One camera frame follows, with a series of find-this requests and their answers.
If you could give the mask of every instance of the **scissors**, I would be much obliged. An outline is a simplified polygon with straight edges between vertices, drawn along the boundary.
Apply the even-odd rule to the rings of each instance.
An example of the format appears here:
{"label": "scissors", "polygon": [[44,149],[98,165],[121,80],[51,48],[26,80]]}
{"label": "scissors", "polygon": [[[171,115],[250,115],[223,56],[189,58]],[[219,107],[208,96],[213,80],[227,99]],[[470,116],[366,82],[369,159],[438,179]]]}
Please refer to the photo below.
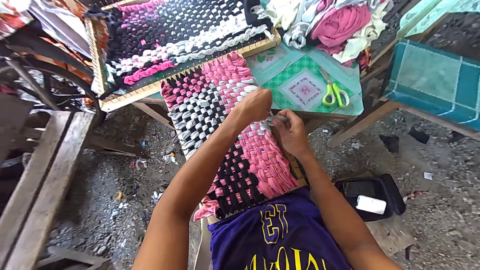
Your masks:
{"label": "scissors", "polygon": [[350,98],[348,98],[348,94],[345,92],[345,90],[340,89],[336,83],[334,83],[330,77],[328,76],[328,73],[325,69],[322,67],[318,68],[320,70],[320,73],[324,77],[325,81],[327,82],[327,93],[322,99],[322,102],[325,106],[332,106],[335,104],[335,102],[338,102],[338,106],[340,108],[345,108],[350,104]]}

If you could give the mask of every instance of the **hand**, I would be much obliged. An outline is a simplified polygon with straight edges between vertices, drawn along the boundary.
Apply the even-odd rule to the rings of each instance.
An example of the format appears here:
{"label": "hand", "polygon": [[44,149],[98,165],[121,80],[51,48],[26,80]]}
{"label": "hand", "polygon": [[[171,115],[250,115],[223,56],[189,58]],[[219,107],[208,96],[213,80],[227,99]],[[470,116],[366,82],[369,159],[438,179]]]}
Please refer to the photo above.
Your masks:
{"label": "hand", "polygon": [[240,114],[240,118],[246,122],[246,125],[252,122],[265,120],[270,114],[272,106],[272,91],[258,87],[256,90],[248,93],[240,101],[232,112]]}
{"label": "hand", "polygon": [[280,139],[285,150],[298,158],[300,162],[314,156],[305,135],[302,119],[290,109],[281,110],[278,114],[288,118],[285,124],[276,118],[272,120],[275,128],[280,133]]}

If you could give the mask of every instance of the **purple t-shirt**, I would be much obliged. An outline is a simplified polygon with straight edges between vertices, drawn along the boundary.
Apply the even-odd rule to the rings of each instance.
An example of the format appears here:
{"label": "purple t-shirt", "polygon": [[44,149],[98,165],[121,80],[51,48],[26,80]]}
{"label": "purple t-shirt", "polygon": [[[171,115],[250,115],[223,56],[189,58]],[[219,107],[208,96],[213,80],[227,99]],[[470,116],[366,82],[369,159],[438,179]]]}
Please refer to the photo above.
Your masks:
{"label": "purple t-shirt", "polygon": [[351,269],[306,187],[208,229],[214,270]]}

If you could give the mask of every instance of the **wooden loom frame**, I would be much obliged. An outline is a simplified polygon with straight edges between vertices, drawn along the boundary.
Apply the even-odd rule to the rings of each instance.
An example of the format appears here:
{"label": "wooden loom frame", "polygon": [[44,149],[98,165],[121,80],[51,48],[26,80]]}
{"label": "wooden loom frame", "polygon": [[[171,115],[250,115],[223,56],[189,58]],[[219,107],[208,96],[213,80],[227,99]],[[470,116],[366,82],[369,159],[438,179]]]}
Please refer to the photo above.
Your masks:
{"label": "wooden loom frame", "polygon": [[[102,7],[102,10],[109,10],[112,9],[116,6],[124,6],[124,5],[131,5],[131,4],[136,4],[136,3],[142,3],[145,2],[143,0],[123,0],[105,7]],[[94,75],[95,79],[93,81],[93,84],[97,84],[97,89],[102,91],[102,93],[105,93],[106,90],[108,89],[108,84],[107,84],[107,74],[105,73],[105,63],[103,61],[103,58],[101,57],[102,55],[102,48],[100,46],[100,40],[98,39],[98,34],[97,30],[99,28],[104,28],[102,26],[102,22],[100,19],[93,19],[93,18],[85,18],[85,26],[87,29],[87,34],[90,37],[90,42],[89,42],[89,47],[90,47],[90,53],[92,55],[92,64],[93,64],[93,69],[94,69]],[[264,50],[270,49],[275,47],[278,43],[281,42],[282,38],[280,34],[277,32],[277,30],[273,29],[272,34],[274,34],[274,40],[270,40],[268,38],[258,41],[256,43],[247,45],[245,47],[242,47],[240,49],[234,50],[237,54],[239,54],[243,58],[247,58],[251,55],[254,55],[256,53],[262,52]],[[220,56],[217,58],[214,58],[210,61],[207,62],[212,62],[217,59],[220,59]],[[116,94],[111,94],[107,97],[105,100],[99,100],[100,103],[100,108],[103,111],[113,111],[116,110],[120,107],[123,107],[125,105],[131,104],[133,102],[139,101],[142,98],[146,98],[149,95],[152,95],[154,93],[157,93],[161,90],[160,86],[163,82],[166,82],[167,79],[169,78],[175,78],[176,76],[179,76],[180,74],[185,75],[186,72],[193,71],[195,68],[202,67],[204,63],[195,65],[194,67],[178,72],[172,76],[169,76],[165,79],[156,81],[154,83],[151,83],[149,85],[145,85],[139,89],[136,89],[130,93],[127,93],[125,95],[116,95]]]}

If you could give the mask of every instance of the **woven rag rug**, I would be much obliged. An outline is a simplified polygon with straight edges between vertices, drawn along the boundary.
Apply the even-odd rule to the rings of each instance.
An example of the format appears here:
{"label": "woven rag rug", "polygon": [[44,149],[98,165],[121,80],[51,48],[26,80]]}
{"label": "woven rag rug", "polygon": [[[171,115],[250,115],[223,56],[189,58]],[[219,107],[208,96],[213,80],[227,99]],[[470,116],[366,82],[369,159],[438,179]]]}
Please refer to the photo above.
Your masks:
{"label": "woven rag rug", "polygon": [[259,0],[151,0],[86,16],[106,21],[105,63],[115,91],[253,37],[274,38]]}
{"label": "woven rag rug", "polygon": [[[246,61],[235,52],[187,76],[167,80],[165,97],[185,157],[189,159],[226,116],[257,85]],[[194,220],[230,214],[298,187],[265,122],[247,126],[223,158]]]}

